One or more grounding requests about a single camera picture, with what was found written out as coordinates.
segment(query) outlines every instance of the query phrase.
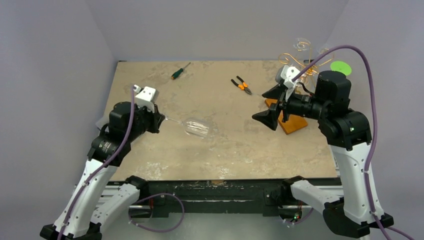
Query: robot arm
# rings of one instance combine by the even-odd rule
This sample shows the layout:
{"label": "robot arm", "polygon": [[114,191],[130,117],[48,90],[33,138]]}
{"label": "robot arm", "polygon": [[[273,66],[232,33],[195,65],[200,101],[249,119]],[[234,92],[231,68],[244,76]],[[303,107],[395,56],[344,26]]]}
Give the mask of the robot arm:
{"label": "robot arm", "polygon": [[285,91],[285,101],[287,102],[295,91],[296,84],[298,83],[298,79],[293,81],[293,78],[298,75],[301,71],[299,71],[295,66],[284,65],[281,67],[278,72],[275,80],[277,82],[282,81],[284,86],[287,88]]}
{"label": "robot arm", "polygon": [[333,233],[360,238],[370,233],[370,227],[377,227],[374,216],[385,228],[394,223],[392,216],[384,213],[378,201],[370,168],[367,173],[375,201],[375,212],[371,212],[364,176],[365,159],[371,147],[370,124],[365,115],[348,108],[350,90],[351,82],[344,74],[323,71],[318,76],[314,94],[292,94],[285,84],[278,84],[265,92],[264,98],[275,99],[277,103],[252,118],[274,131],[281,111],[283,122],[289,119],[290,114],[318,121],[338,164],[344,197],[328,195],[301,177],[286,180],[282,193],[286,198],[303,201],[318,210]]}
{"label": "robot arm", "polygon": [[[73,211],[65,225],[62,239],[101,239],[101,232],[110,225],[118,213],[139,199],[140,189],[144,184],[141,181],[129,181],[121,187],[118,194],[111,201],[93,213],[106,184],[121,165],[123,158],[130,152],[131,142],[146,131],[159,133],[159,127],[165,119],[165,116],[159,113],[158,106],[155,104],[159,94],[158,91],[151,87],[141,88],[138,86],[134,86],[133,90],[137,95],[134,100],[134,121],[132,122],[128,141],[116,158],[109,165],[102,168],[86,184],[85,182],[90,174],[102,166],[116,152],[124,139],[129,124],[131,102],[119,102],[109,114],[109,131],[101,131],[100,135],[92,141],[84,172],[66,208],[54,224],[49,224],[42,228],[40,236],[44,239],[56,240],[58,238],[59,230],[64,226],[63,222],[67,211],[70,209],[74,198],[78,195],[79,198],[75,202]],[[85,188],[79,194],[78,191],[83,185],[85,185]]]}

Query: wooden base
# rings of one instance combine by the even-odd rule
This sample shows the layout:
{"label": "wooden base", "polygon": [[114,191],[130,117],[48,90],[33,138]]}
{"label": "wooden base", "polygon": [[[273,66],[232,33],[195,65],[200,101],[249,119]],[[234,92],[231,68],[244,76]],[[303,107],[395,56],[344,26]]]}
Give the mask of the wooden base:
{"label": "wooden base", "polygon": [[[270,107],[271,104],[275,104],[277,100],[265,99],[265,104]],[[283,122],[283,113],[280,113],[278,117],[278,124],[282,127],[285,134],[289,135],[308,126],[308,122],[301,116],[290,115],[288,121]]]}

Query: table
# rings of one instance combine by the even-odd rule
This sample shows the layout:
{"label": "table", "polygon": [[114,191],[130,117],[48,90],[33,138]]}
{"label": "table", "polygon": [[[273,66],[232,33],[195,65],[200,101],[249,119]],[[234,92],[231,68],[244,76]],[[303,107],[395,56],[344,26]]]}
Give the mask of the table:
{"label": "table", "polygon": [[[163,121],[159,134],[145,133],[111,180],[136,175],[146,180],[218,180],[336,177],[325,137],[317,121],[286,135],[252,119],[267,109],[260,94],[275,86],[278,61],[194,61],[176,80],[171,75],[188,62],[119,62],[105,116],[130,101],[130,86],[159,91],[159,111],[182,121],[195,117],[210,123],[209,135],[188,135],[179,123]],[[243,78],[253,95],[234,86]]]}

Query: green sticker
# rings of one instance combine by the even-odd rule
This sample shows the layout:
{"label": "green sticker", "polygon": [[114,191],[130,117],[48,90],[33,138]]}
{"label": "green sticker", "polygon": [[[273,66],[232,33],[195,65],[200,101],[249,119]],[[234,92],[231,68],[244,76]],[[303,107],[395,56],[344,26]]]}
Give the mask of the green sticker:
{"label": "green sticker", "polygon": [[344,61],[333,61],[330,65],[332,71],[341,72],[342,74],[349,76],[352,73],[352,68]]}

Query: white wall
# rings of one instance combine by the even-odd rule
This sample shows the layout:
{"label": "white wall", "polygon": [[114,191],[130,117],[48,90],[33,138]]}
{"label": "white wall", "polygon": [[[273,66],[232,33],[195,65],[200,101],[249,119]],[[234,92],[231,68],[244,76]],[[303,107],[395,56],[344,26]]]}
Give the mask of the white wall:
{"label": "white wall", "polygon": [[119,60],[275,59],[321,47],[348,0],[86,0]]}
{"label": "white wall", "polygon": [[66,206],[115,66],[84,1],[0,1],[0,239]]}
{"label": "white wall", "polygon": [[[415,239],[424,239],[423,11],[420,0],[351,0],[327,41],[357,46],[371,64],[379,130],[372,160],[378,197],[395,226]],[[336,54],[352,66],[352,108],[371,119],[364,64],[351,50]],[[384,239],[377,231],[372,236]]]}

